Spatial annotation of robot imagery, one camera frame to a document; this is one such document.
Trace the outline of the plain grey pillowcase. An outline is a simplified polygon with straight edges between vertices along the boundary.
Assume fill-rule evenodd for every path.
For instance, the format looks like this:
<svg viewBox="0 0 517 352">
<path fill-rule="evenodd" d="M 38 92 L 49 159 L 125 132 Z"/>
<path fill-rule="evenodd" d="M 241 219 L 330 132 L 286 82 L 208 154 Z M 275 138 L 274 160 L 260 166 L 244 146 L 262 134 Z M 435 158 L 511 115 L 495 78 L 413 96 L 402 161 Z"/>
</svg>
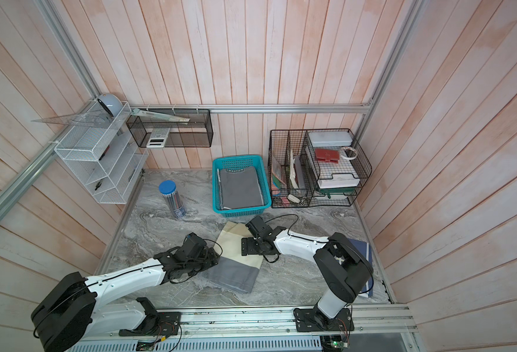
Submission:
<svg viewBox="0 0 517 352">
<path fill-rule="evenodd" d="M 258 174 L 254 167 L 218 171 L 220 209 L 222 211 L 255 208 L 264 205 Z"/>
</svg>

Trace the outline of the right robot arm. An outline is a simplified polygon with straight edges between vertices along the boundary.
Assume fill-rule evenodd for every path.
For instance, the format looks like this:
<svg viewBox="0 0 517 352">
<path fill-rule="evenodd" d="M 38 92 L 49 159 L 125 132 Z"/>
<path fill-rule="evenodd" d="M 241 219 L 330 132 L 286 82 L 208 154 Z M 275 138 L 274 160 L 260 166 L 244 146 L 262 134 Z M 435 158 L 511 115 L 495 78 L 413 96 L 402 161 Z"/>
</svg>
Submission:
<svg viewBox="0 0 517 352">
<path fill-rule="evenodd" d="M 365 293 L 373 280 L 374 269 L 366 256 L 342 233 L 315 237 L 295 233 L 285 227 L 271 227 L 268 221 L 255 216 L 245 227 L 251 237 L 241 240 L 242 255 L 290 255 L 315 263 L 327 290 L 313 309 L 306 313 L 321 323 L 336 319 L 338 314 Z"/>
</svg>

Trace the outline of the beige and grey pillowcase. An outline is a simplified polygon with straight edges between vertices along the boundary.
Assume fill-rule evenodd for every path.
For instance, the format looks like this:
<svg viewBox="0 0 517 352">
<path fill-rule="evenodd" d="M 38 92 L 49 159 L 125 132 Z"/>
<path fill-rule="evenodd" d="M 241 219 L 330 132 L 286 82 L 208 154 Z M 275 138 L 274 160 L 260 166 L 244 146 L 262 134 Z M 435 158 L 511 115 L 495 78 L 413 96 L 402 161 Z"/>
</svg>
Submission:
<svg viewBox="0 0 517 352">
<path fill-rule="evenodd" d="M 236 293 L 251 293 L 259 275 L 263 257 L 242 256 L 242 239 L 253 239 L 242 223 L 228 221 L 214 243 L 220 254 L 218 264 L 204 272 L 211 283 Z"/>
</svg>

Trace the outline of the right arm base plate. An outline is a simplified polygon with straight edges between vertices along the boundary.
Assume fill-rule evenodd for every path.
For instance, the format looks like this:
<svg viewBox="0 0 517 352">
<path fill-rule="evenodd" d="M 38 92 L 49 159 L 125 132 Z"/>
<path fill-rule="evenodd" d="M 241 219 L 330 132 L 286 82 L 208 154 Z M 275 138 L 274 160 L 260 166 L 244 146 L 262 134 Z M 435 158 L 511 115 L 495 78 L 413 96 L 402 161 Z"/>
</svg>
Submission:
<svg viewBox="0 0 517 352">
<path fill-rule="evenodd" d="M 348 307 L 342 308 L 334 318 L 328 318 L 315 306 L 311 309 L 295 308 L 293 310 L 296 330 L 298 332 L 352 332 L 355 330 L 352 313 Z"/>
</svg>

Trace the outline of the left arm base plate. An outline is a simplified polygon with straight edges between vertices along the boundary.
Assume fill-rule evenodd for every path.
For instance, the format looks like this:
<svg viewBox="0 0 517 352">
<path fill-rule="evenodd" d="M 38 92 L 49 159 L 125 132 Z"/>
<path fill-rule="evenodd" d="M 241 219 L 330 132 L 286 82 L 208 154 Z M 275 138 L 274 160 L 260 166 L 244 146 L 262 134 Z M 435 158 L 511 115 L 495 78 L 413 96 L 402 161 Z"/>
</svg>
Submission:
<svg viewBox="0 0 517 352">
<path fill-rule="evenodd" d="M 121 329 L 120 337 L 166 337 L 179 334 L 181 312 L 158 312 L 145 318 L 134 330 Z"/>
</svg>

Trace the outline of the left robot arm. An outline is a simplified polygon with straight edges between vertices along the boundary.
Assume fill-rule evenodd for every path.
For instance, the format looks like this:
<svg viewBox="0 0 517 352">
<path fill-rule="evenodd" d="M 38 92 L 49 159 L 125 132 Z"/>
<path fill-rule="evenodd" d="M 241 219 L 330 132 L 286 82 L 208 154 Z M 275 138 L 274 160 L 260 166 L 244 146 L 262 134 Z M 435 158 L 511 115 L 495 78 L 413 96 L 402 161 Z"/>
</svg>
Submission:
<svg viewBox="0 0 517 352">
<path fill-rule="evenodd" d="M 171 336 L 182 336 L 178 312 L 158 312 L 147 297 L 128 303 L 117 299 L 148 287 L 178 285 L 216 266 L 221 245 L 195 233 L 181 246 L 107 274 L 66 275 L 31 314 L 33 335 L 45 351 L 66 351 L 84 337 L 117 331 L 122 337 L 152 337 L 154 348 Z"/>
</svg>

